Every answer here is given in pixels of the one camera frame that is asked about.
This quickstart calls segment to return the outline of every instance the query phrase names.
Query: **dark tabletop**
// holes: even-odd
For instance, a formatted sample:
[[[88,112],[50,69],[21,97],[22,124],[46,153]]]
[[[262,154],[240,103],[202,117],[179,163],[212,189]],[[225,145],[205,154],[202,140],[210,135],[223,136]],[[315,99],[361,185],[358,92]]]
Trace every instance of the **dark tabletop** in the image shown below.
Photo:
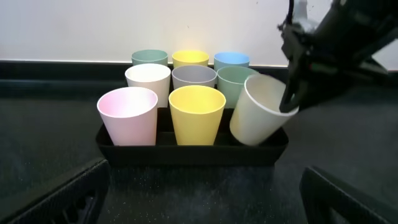
[[[101,156],[103,92],[1,92],[0,199]],[[310,165],[398,209],[398,90],[356,88],[284,128],[275,167],[113,169],[98,223],[306,223],[299,182]]]

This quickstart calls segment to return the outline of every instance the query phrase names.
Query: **cup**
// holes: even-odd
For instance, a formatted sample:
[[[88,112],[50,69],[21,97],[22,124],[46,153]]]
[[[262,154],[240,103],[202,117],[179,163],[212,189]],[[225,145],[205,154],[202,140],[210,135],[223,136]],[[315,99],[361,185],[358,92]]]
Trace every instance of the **cup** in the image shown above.
[[[129,86],[144,87],[154,91],[159,99],[158,107],[169,104],[171,70],[165,65],[147,63],[130,67],[125,76]]]
[[[103,95],[97,109],[115,146],[154,146],[157,95],[141,87],[125,87]]]
[[[218,71],[224,67],[239,66],[248,67],[249,56],[238,52],[220,52],[214,55],[214,70]]]
[[[187,85],[202,85],[214,88],[217,73],[205,66],[186,65],[172,71],[174,90]]]
[[[213,145],[223,115],[225,97],[211,87],[190,85],[169,96],[178,145]]]
[[[279,104],[286,85],[268,75],[251,75],[244,82],[229,128],[243,144],[256,146],[295,115],[299,108],[281,113]]]
[[[258,72],[251,68],[236,66],[224,67],[217,71],[217,89],[226,98],[225,108],[235,108],[243,89],[244,81],[252,74],[258,74]]]
[[[173,66],[178,68],[184,65],[207,66],[209,55],[199,50],[180,50],[173,54]]]
[[[168,56],[163,50],[140,50],[131,55],[132,65],[156,63],[167,66]]]

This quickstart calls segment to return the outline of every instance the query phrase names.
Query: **white wall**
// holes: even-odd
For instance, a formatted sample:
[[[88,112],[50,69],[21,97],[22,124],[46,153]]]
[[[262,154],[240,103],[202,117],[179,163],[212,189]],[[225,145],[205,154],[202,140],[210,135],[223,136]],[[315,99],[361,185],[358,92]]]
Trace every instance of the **white wall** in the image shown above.
[[[129,62],[142,49],[246,53],[286,65],[277,24],[288,0],[1,0],[0,60]],[[309,0],[320,20],[329,0]],[[398,44],[378,55],[398,68]]]

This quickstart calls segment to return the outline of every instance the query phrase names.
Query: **green cup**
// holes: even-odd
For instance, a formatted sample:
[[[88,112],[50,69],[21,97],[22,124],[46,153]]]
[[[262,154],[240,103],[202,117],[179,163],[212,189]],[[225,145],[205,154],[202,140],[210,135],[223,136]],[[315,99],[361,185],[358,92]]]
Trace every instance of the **green cup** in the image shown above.
[[[132,65],[156,63],[167,66],[168,55],[163,50],[140,50],[131,55]]]
[[[244,87],[244,81],[248,76],[258,73],[251,68],[238,66],[224,67],[217,71],[217,89],[226,98],[225,108],[235,108]]]

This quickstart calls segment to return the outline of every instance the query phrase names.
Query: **tray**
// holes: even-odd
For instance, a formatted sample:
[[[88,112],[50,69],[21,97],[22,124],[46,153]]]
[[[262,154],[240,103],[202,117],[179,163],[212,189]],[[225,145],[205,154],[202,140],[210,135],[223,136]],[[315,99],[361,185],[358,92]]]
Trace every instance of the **tray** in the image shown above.
[[[96,142],[112,167],[126,166],[273,166],[289,143],[280,128],[259,146],[245,146],[229,131],[233,109],[225,109],[214,146],[178,146],[170,108],[159,108],[156,146],[114,146],[104,125]]]

